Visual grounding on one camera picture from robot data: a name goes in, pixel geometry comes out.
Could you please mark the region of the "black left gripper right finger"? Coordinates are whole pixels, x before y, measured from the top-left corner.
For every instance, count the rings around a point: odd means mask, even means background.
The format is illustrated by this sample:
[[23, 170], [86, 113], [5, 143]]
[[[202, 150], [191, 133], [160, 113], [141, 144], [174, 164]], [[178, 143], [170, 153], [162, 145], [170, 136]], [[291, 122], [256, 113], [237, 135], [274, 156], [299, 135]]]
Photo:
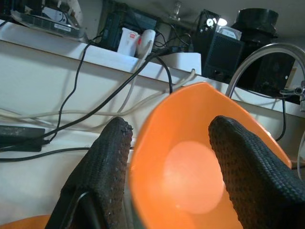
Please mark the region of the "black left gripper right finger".
[[303, 229], [305, 184], [257, 135], [217, 116], [208, 127], [229, 199], [245, 229]]

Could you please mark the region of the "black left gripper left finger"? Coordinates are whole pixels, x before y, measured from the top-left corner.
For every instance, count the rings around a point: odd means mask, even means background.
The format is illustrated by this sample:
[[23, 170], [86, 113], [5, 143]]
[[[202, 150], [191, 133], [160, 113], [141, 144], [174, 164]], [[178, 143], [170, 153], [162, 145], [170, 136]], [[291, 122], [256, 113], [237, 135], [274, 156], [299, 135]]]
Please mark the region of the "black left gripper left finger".
[[48, 229], [120, 229], [132, 126], [113, 118], [69, 175]]

